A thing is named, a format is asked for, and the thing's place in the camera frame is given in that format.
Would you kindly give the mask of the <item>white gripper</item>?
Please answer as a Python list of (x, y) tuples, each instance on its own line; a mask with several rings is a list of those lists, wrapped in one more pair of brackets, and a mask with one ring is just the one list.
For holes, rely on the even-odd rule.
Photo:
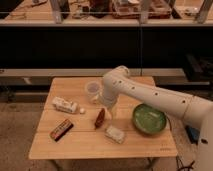
[(98, 96), (98, 101), (106, 107), (106, 109), (108, 110), (108, 112), (111, 115), (112, 119), (116, 118), (116, 112), (117, 112), (117, 107), (116, 107), (116, 102), (115, 101), (111, 101), (111, 100), (107, 100), (106, 98), (104, 98), (102, 95)]

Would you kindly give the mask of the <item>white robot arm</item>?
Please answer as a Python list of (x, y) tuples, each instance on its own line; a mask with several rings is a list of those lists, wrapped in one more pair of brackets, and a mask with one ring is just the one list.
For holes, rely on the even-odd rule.
[(133, 81), (126, 66), (118, 66), (103, 75), (99, 100), (105, 107), (113, 108), (120, 94), (142, 101), (197, 129), (200, 134), (194, 171), (213, 171), (213, 101)]

